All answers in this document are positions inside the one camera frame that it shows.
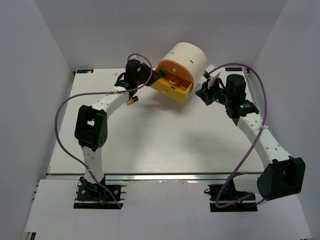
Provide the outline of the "yellow drawer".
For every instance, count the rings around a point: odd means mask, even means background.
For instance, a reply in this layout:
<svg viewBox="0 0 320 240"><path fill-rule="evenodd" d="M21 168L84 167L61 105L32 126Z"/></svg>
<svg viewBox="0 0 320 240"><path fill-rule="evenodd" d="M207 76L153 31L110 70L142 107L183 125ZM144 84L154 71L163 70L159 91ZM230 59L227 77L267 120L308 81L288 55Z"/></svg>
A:
<svg viewBox="0 0 320 240"><path fill-rule="evenodd" d="M171 85L169 83L169 79L172 77L177 77L180 79L180 84L179 85ZM166 77L160 78L158 81L156 81L153 85L150 86L152 89L160 92L161 94L178 101L180 103L184 103L189 95L189 93L192 92L194 88L194 83L189 82L187 80L183 80L182 78L171 74L167 73Z"/></svg>

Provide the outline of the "peach round powder puff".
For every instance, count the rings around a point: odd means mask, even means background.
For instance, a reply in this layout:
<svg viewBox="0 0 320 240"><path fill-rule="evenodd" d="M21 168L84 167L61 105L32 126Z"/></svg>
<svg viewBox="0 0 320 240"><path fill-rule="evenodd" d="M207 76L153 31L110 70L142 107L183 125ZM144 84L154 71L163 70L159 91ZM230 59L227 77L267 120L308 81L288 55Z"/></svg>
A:
<svg viewBox="0 0 320 240"><path fill-rule="evenodd" d="M180 79L178 77L171 77L168 81L173 86L177 86L180 84Z"/></svg>

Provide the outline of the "orange top drawer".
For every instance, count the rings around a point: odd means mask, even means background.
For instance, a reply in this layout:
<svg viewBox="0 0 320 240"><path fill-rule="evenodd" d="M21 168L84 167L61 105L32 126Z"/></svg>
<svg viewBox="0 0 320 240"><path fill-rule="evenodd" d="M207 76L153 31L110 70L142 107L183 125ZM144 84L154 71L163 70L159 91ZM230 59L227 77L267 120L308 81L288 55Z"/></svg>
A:
<svg viewBox="0 0 320 240"><path fill-rule="evenodd" d="M162 59L158 65L160 69L163 69L171 74L176 75L177 77L182 78L188 82L194 82L194 77L191 74L190 70L184 65L171 60L171 59Z"/></svg>

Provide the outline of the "gold lipstick tube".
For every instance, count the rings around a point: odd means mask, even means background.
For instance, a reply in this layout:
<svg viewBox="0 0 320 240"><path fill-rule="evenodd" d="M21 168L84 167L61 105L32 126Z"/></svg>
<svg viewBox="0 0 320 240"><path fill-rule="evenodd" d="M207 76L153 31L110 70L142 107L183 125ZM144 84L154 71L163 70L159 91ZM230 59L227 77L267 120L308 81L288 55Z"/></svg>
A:
<svg viewBox="0 0 320 240"><path fill-rule="evenodd" d="M133 96L131 99L129 99L129 100L126 102L126 104L127 104L127 105L131 105L131 104L137 102L138 100L139 100L139 97L138 97L138 96Z"/></svg>

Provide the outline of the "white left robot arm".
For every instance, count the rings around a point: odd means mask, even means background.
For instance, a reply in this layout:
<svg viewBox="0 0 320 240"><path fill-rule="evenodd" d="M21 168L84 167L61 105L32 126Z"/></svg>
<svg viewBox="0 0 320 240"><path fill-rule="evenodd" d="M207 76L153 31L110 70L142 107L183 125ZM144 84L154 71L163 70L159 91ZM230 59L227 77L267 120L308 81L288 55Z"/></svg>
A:
<svg viewBox="0 0 320 240"><path fill-rule="evenodd" d="M108 137L108 118L121 105L131 100L140 85L148 87L160 78L164 78L164 70L154 71L137 59L130 59L113 87L113 92L92 105L79 108L75 138L81 147L84 163L88 167L81 184L90 196L99 200L105 196L105 174L102 167L102 147Z"/></svg>

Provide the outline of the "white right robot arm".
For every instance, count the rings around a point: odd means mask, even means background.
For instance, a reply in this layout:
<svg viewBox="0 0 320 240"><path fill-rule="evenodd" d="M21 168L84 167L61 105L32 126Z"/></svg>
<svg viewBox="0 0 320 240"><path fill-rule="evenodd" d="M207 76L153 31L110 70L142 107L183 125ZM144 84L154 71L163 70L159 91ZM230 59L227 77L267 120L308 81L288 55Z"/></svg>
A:
<svg viewBox="0 0 320 240"><path fill-rule="evenodd" d="M240 74L222 80L207 79L196 91L209 106L217 102L225 107L227 116L245 134L262 162L261 174L236 173L225 187L226 195L236 200L244 192L260 194L266 201L299 194L302 190L306 164L283 149L269 129L253 102L247 99L246 81Z"/></svg>

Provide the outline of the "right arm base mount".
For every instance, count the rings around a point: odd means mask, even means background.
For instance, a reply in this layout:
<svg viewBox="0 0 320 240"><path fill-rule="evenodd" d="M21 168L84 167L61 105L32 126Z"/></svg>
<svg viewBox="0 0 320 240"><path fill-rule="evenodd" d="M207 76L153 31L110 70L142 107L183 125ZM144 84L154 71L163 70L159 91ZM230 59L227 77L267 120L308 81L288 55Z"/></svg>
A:
<svg viewBox="0 0 320 240"><path fill-rule="evenodd" d="M210 211L212 213L239 213L239 212L257 212L258 208L256 206L256 196L254 194L250 195L248 198L238 201L237 203L225 207L225 208L218 208L216 207L216 198L220 189L224 184L224 180L222 181L214 181L212 184L209 184L206 189L203 191L204 194L208 195L209 197L209 206ZM240 198L249 195L249 192L244 191L237 191L235 189L233 181L231 181L227 187L223 190L218 204L219 205L226 205L233 201L236 201Z"/></svg>

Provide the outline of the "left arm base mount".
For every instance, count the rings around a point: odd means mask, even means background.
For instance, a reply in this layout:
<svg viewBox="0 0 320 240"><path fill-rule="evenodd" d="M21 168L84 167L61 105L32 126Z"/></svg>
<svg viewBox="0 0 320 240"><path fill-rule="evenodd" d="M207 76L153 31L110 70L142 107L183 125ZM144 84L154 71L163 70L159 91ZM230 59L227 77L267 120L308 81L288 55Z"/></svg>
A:
<svg viewBox="0 0 320 240"><path fill-rule="evenodd" d="M97 183L88 182L81 176L78 181L73 208L120 210L126 199L127 186L122 184L106 184L106 180L102 180L100 184L108 188L109 191Z"/></svg>

